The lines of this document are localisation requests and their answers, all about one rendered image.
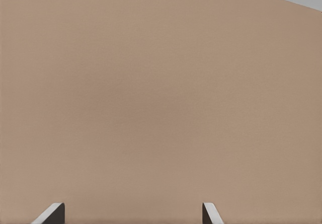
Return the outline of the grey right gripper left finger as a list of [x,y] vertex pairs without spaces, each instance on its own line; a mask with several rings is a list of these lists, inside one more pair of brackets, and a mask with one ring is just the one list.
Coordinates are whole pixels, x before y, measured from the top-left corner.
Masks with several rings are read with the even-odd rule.
[[63,202],[51,204],[30,224],[65,224],[65,204]]

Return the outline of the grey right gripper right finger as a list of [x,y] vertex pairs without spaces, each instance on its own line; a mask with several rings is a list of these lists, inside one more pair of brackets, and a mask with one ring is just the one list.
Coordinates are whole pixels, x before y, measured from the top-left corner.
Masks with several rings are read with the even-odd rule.
[[211,202],[202,204],[202,224],[224,224],[218,210]]

